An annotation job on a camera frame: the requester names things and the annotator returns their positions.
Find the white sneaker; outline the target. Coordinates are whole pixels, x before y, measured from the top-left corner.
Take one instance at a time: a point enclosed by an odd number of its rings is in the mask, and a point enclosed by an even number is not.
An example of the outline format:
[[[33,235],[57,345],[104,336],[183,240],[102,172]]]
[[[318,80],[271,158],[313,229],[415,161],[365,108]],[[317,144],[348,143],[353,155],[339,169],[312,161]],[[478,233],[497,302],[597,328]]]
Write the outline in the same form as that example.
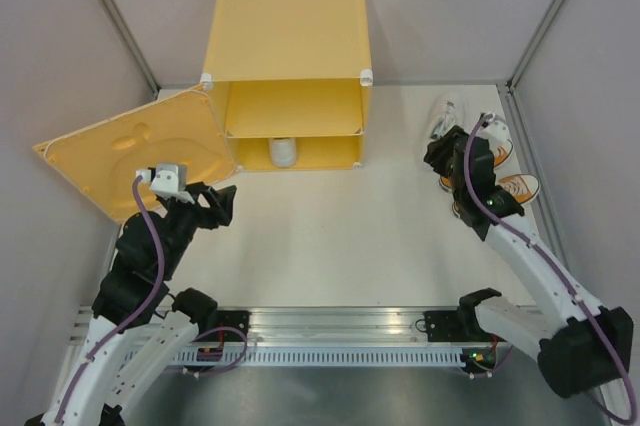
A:
[[[424,162],[428,145],[442,138],[454,126],[465,128],[466,112],[466,101],[459,91],[445,92],[434,101],[420,130],[416,145],[417,164],[421,170],[431,170],[430,166]]]
[[[269,154],[271,162],[278,168],[290,168],[297,161],[296,139],[287,138],[270,138]]]

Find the yellow cabinet door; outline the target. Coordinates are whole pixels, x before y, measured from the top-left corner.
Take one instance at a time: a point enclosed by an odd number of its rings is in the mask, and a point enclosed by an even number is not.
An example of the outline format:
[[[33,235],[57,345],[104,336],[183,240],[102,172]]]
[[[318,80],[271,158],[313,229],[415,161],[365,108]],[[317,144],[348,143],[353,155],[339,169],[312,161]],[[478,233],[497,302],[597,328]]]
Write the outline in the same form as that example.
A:
[[[236,170],[212,93],[201,85],[37,144],[33,150],[116,223],[138,212],[132,183],[141,169],[183,164],[188,183],[207,185]]]

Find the yellow plastic shoe cabinet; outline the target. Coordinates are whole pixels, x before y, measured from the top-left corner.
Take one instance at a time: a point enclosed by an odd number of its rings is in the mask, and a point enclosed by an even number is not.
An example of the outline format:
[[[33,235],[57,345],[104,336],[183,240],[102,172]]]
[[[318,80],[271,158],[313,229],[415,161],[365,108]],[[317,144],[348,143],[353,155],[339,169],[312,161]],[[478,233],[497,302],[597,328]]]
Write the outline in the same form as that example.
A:
[[[215,0],[200,78],[239,170],[361,166],[374,84],[366,0]],[[273,165],[270,138],[296,139]]]

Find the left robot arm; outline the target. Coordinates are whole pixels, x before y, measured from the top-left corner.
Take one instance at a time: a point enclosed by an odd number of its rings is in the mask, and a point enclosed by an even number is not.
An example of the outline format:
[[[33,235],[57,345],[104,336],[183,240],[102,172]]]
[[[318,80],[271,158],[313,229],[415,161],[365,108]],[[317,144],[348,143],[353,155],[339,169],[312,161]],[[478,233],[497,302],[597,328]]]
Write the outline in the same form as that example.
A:
[[[158,199],[164,215],[141,207],[124,223],[70,376],[49,409],[28,424],[124,425],[180,350],[228,331],[217,302],[188,288],[174,296],[155,334],[125,358],[168,297],[167,283],[195,233],[232,222],[236,186],[216,190],[199,182],[180,191],[185,200]]]

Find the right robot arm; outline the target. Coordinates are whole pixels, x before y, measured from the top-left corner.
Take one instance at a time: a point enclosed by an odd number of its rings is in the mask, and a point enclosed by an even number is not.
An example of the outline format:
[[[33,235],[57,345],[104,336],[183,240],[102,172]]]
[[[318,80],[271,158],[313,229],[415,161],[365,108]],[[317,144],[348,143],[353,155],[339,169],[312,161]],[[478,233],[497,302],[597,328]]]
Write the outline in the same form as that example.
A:
[[[605,307],[552,254],[523,205],[497,183],[489,141],[455,126],[428,143],[423,161],[448,179],[460,219],[508,264],[542,314],[536,319],[485,288],[460,299],[459,334],[506,340],[537,363],[561,398],[626,380],[633,320],[622,307]]]

